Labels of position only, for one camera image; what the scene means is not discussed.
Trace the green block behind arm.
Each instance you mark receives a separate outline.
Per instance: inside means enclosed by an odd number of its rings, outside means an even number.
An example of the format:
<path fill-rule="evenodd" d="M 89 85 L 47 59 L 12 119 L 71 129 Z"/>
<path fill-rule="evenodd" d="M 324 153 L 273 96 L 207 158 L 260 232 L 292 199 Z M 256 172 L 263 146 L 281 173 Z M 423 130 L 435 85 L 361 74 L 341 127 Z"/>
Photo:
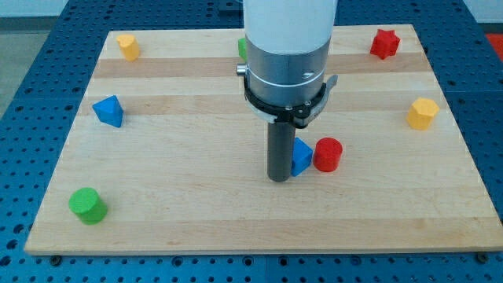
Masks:
<path fill-rule="evenodd" d="M 247 61 L 247 41 L 246 38 L 240 38 L 237 40 L 238 54 L 239 57 L 246 62 Z"/>

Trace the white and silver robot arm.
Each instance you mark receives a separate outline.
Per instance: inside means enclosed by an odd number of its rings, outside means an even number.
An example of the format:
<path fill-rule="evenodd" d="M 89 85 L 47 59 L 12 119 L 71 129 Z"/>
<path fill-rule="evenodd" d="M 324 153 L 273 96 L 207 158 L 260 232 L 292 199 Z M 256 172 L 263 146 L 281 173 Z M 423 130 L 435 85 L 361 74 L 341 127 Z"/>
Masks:
<path fill-rule="evenodd" d="M 244 0 L 247 81 L 261 101 L 297 106 L 320 91 L 337 0 Z"/>

